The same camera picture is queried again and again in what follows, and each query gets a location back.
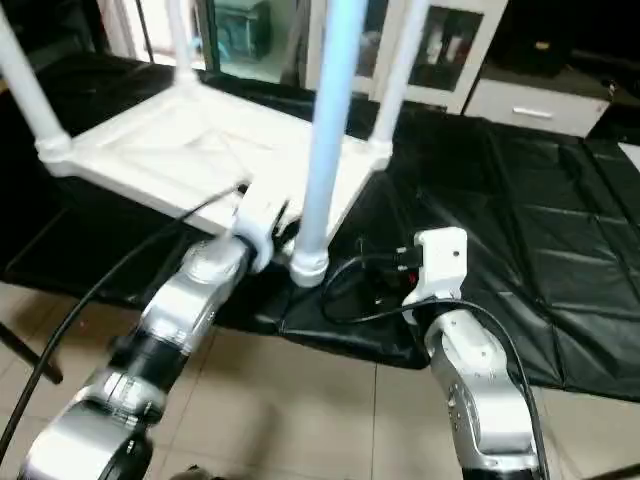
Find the black cable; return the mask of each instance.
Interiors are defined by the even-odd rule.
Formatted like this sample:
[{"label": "black cable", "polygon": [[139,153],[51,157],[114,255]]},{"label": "black cable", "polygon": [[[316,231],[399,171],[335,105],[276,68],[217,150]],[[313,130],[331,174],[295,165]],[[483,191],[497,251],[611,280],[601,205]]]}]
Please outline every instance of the black cable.
[{"label": "black cable", "polygon": [[11,413],[11,417],[7,422],[7,426],[2,433],[2,438],[0,438],[0,465],[4,460],[4,457],[7,453],[7,449],[9,448],[9,443],[13,438],[13,434],[16,431],[18,423],[20,419],[24,415],[24,411],[27,408],[27,404],[33,395],[36,386],[38,385],[38,381],[40,380],[40,376],[42,375],[44,369],[49,363],[49,359],[51,355],[58,347],[58,344],[62,340],[64,334],[69,330],[69,327],[73,324],[74,320],[78,317],[82,309],[91,301],[91,299],[95,296],[95,294],[100,290],[105,283],[107,283],[126,263],[128,263],[132,258],[136,257],[140,252],[144,249],[160,240],[162,237],[171,233],[176,227],[178,227],[184,220],[189,218],[191,215],[196,213],[198,210],[210,205],[221,198],[227,196],[230,193],[233,193],[238,188],[238,185],[234,185],[231,188],[223,190],[206,201],[202,202],[198,206],[192,208],[191,210],[185,212],[184,214],[176,217],[171,222],[157,230],[155,233],[149,235],[145,240],[143,240],[140,244],[138,244],[135,248],[130,250],[124,257],[122,257],[118,263],[116,263],[111,269],[105,273],[100,280],[98,280],[89,291],[76,303],[76,305],[71,309],[71,311],[67,314],[64,320],[58,325],[56,330],[51,335],[49,341],[47,342],[42,355],[40,356],[40,361],[34,366],[33,371],[31,372],[31,376],[27,381],[24,389],[22,390],[22,394],[20,395],[20,399],[13,409],[13,413]]},{"label": "black cable", "polygon": [[[346,265],[352,266],[355,263],[358,263],[360,261],[362,261],[360,257],[354,257],[348,262],[346,262],[343,266],[346,266]],[[372,322],[374,320],[387,318],[391,315],[397,315],[399,313],[406,312],[408,310],[414,310],[416,308],[423,307],[426,305],[452,305],[456,307],[462,307],[462,308],[471,310],[472,312],[480,313],[485,318],[488,318],[491,320],[493,325],[500,331],[500,334],[506,340],[509,350],[511,351],[511,355],[515,360],[516,367],[518,369],[518,375],[520,375],[520,383],[522,384],[522,393],[524,394],[524,400],[525,400],[525,403],[527,404],[527,408],[529,409],[529,415],[531,417],[531,426],[533,429],[533,438],[536,442],[538,468],[540,469],[540,478],[542,480],[549,480],[550,479],[549,465],[547,463],[547,453],[544,448],[544,438],[542,435],[542,426],[540,425],[540,417],[538,416],[538,408],[536,406],[536,400],[535,400],[535,397],[533,396],[531,386],[529,385],[529,379],[527,378],[527,374],[524,370],[524,364],[522,363],[522,359],[518,354],[516,345],[513,342],[511,335],[509,335],[509,332],[504,327],[504,325],[502,325],[500,320],[498,320],[491,312],[481,307],[480,305],[476,305],[475,303],[468,302],[466,300],[458,300],[453,298],[428,298],[426,300],[422,300],[419,302],[410,303],[408,305],[403,305],[401,307],[393,308],[391,310],[387,310],[386,312],[373,313],[371,315],[365,315],[361,317],[344,317],[344,318],[333,317],[329,315],[326,310],[326,305],[325,305],[326,295],[328,293],[329,288],[331,287],[331,284],[334,283],[335,280],[339,276],[341,276],[342,273],[344,273],[344,271],[346,271],[348,268],[350,267],[347,266],[345,268],[342,268],[341,266],[340,268],[338,268],[338,270],[336,270],[337,273],[334,273],[327,280],[327,283],[325,284],[325,287],[323,289],[323,292],[320,298],[320,309],[322,311],[323,316],[334,324],[357,325],[365,322]]]}]

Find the black mat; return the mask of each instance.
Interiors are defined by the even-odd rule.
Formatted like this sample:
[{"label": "black mat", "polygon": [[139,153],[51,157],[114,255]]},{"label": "black mat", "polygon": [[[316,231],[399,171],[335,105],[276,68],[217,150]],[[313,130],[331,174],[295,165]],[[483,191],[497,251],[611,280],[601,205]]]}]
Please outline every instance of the black mat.
[{"label": "black mat", "polygon": [[[82,56],[54,65],[42,80],[63,125],[77,134],[162,90],[170,78],[164,67]],[[207,81],[302,118],[312,114],[309,92],[224,76]],[[349,133],[366,138],[376,109],[356,99]],[[166,221],[80,180],[52,179],[8,95],[0,97],[0,118],[3,280],[79,295]],[[367,184],[331,255],[388,251],[411,243],[418,230],[461,226],[469,235],[463,296],[505,323],[534,382],[638,400],[638,185],[640,173],[613,143],[407,105],[389,168]],[[102,300],[142,308],[202,236],[185,227],[132,264]],[[354,291],[351,300],[364,302]],[[338,354],[426,366],[401,317],[337,327],[322,318],[317,297],[294,289],[272,266],[241,285],[220,321]],[[425,325],[431,314],[419,313]]]}]

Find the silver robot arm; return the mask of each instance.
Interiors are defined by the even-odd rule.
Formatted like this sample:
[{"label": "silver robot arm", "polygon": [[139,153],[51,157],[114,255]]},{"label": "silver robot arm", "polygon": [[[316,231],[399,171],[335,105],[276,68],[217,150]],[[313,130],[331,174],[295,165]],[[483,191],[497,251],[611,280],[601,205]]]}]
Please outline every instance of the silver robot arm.
[{"label": "silver robot arm", "polygon": [[230,232],[193,246],[155,294],[139,325],[37,437],[20,478],[142,479],[151,460],[147,430],[162,418],[171,387],[249,271],[273,255],[284,194],[255,181]]},{"label": "silver robot arm", "polygon": [[498,339],[469,311],[453,310],[431,325],[425,346],[446,395],[464,478],[538,478],[529,409]]},{"label": "silver robot arm", "polygon": [[[423,260],[404,305],[429,297],[459,299],[467,275],[467,235],[449,227],[419,232]],[[411,311],[404,312],[417,326]],[[445,393],[456,454],[469,479],[538,478],[531,415],[509,377],[500,341],[468,310],[440,315],[425,335],[431,369]]]}]

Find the white pipe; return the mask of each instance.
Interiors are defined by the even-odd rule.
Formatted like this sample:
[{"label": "white pipe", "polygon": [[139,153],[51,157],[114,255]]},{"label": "white pipe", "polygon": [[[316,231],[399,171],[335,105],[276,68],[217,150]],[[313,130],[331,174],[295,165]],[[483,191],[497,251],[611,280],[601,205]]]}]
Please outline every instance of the white pipe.
[{"label": "white pipe", "polygon": [[400,107],[407,92],[411,69],[420,49],[430,3],[429,0],[411,0],[398,41],[397,54],[391,66],[380,110],[373,127],[373,134],[369,139],[374,144],[386,147],[389,152],[393,131],[400,115]]},{"label": "white pipe", "polygon": [[329,266],[329,209],[366,10],[367,0],[329,2],[320,87],[313,114],[307,190],[290,264],[291,278],[301,287],[318,285]]},{"label": "white pipe", "polygon": [[191,47],[187,39],[187,31],[182,18],[182,0],[167,0],[167,15],[169,16],[169,29],[171,30],[171,41],[176,56],[176,70],[174,83],[193,82],[198,80],[198,76],[191,68]]},{"label": "white pipe", "polygon": [[42,157],[70,152],[71,140],[62,129],[31,69],[11,24],[0,7],[0,70],[22,112]]}]

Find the floor tile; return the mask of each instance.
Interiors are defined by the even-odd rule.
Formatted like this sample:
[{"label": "floor tile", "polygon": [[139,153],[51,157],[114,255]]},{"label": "floor tile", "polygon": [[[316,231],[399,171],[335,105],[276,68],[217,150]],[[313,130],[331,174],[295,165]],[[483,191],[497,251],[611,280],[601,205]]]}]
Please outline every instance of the floor tile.
[{"label": "floor tile", "polygon": [[207,457],[195,453],[170,451],[160,474],[162,480],[170,480],[173,475],[185,472],[189,467],[197,465],[212,475],[225,480],[310,480],[313,477],[296,475],[290,472],[247,467],[228,460]]},{"label": "floor tile", "polygon": [[[56,301],[54,295],[0,282],[0,322],[26,342],[45,321]],[[0,344],[0,375],[18,358]]]},{"label": "floor tile", "polygon": [[[58,302],[27,344],[36,352],[41,352],[71,306],[70,299]],[[53,385],[42,379],[27,407],[27,415],[45,419],[57,415],[93,370],[105,362],[111,339],[126,333],[134,324],[133,313],[135,312],[104,305],[89,305],[71,327],[55,356],[56,363],[64,375],[64,381],[60,385]],[[13,408],[30,374],[30,366],[15,361],[0,377],[1,409]]]},{"label": "floor tile", "polygon": [[460,479],[444,395],[431,370],[378,366],[373,480]]},{"label": "floor tile", "polygon": [[153,449],[153,457],[151,457],[151,463],[147,468],[144,480],[167,480],[166,477],[162,476],[162,469],[168,453],[169,450],[164,447],[155,447]]},{"label": "floor tile", "polygon": [[567,468],[560,459],[560,447],[558,445],[558,439],[553,432],[551,419],[549,418],[549,411],[544,398],[544,390],[542,388],[533,387],[533,392],[536,397],[536,406],[538,408],[538,415],[540,416],[540,423],[542,425],[542,434],[544,437],[544,446],[547,454],[547,464],[549,465],[551,480],[577,480],[577,478],[579,478],[577,473],[572,471],[570,468]]},{"label": "floor tile", "polygon": [[223,331],[174,448],[329,479],[370,477],[373,364]]},{"label": "floor tile", "polygon": [[187,403],[198,381],[198,375],[213,343],[214,332],[207,335],[198,350],[189,358],[187,365],[173,385],[167,406],[158,425],[149,431],[149,437],[156,445],[170,446],[178,430]]},{"label": "floor tile", "polygon": [[640,462],[640,405],[543,390],[562,468],[578,478]]},{"label": "floor tile", "polygon": [[[8,412],[0,413],[0,426],[3,430],[8,420]],[[20,466],[29,452],[31,444],[47,423],[46,420],[31,417],[24,417],[20,421],[13,441],[7,451],[7,455],[2,462],[2,467],[0,468],[1,480],[15,479],[18,476]]]}]

